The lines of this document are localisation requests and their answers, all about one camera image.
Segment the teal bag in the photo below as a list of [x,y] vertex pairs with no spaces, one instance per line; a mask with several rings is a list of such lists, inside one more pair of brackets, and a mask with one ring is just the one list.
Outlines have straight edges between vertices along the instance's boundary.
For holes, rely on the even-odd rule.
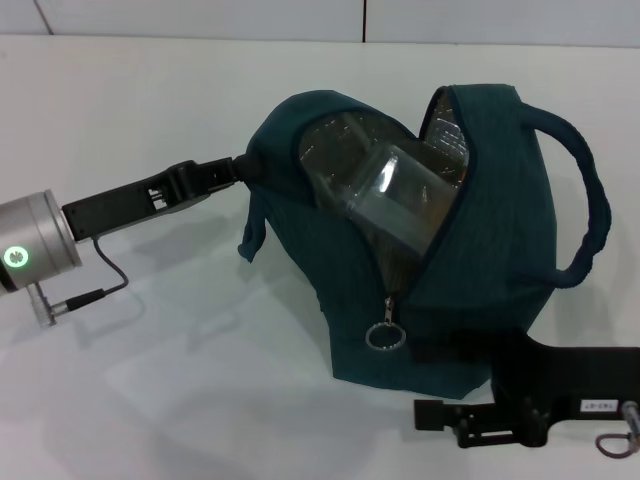
[[[319,204],[317,185],[301,162],[301,142],[327,161],[347,162],[355,147],[343,148],[340,132],[346,127],[338,128],[335,119],[353,112],[369,131],[384,132],[407,151],[426,148],[443,99],[452,117],[438,121],[460,132],[468,160],[464,180],[411,278],[402,279],[407,280],[402,291],[389,292],[361,226]],[[334,131],[322,134],[325,126]],[[587,191],[588,232],[566,270],[556,268],[556,218],[536,130],[575,157]],[[455,149],[451,138],[445,131],[441,144]],[[465,358],[469,344],[458,339],[526,331],[555,288],[584,280],[611,225],[609,204],[581,135],[563,119],[522,103],[505,85],[439,89],[419,137],[339,93],[295,95],[269,115],[247,153],[268,168],[261,180],[248,183],[250,211],[240,254],[253,260],[268,221],[317,292],[329,324],[335,378],[379,388],[463,398],[479,387],[489,366]],[[385,314],[406,332],[406,343],[379,351],[366,337]]]

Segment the table surface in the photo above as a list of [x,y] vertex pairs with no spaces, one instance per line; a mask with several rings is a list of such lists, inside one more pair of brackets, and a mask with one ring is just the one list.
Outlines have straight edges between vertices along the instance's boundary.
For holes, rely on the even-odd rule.
[[[587,138],[614,213],[578,288],[531,330],[551,345],[640,345],[640,51],[82,37],[0,37],[0,202],[60,204],[186,159],[244,152],[295,93],[335,89],[417,131],[441,85],[508,83]],[[573,159],[541,138],[558,263],[586,229]],[[622,423],[567,422],[541,449],[461,450],[415,432],[418,396],[337,381],[315,292],[268,232],[239,257],[243,185],[105,237],[124,291],[38,329],[24,291],[0,299],[0,476],[7,479],[513,479],[636,473],[593,446]],[[52,301],[117,282],[90,244],[44,283]],[[473,402],[490,399],[487,385]]]

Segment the bag handle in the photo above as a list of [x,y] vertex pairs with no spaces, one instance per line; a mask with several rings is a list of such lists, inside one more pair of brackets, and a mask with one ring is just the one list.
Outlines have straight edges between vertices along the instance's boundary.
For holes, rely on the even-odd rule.
[[556,269],[535,275],[536,279],[556,288],[579,285],[591,271],[593,257],[604,248],[611,228],[611,207],[596,172],[593,154],[573,125],[544,110],[523,104],[522,124],[552,136],[573,155],[582,174],[589,204],[589,224],[582,245],[566,270]]

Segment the led indicator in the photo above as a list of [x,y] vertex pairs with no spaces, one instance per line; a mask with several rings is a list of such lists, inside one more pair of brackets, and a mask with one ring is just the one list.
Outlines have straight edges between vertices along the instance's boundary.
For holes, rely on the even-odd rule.
[[28,261],[29,253],[22,247],[9,247],[4,252],[4,263],[8,267],[24,267]]

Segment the black mount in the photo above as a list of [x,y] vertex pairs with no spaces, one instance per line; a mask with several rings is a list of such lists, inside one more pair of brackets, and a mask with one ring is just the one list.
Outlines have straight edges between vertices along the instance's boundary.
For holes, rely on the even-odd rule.
[[417,430],[451,427],[462,448],[542,447],[555,423],[622,420],[625,402],[640,403],[640,348],[556,348],[512,332],[486,353],[495,403],[416,400]]
[[65,205],[62,212],[79,242],[184,210],[238,180],[261,174],[260,162],[246,155],[204,164],[190,160],[145,180]]

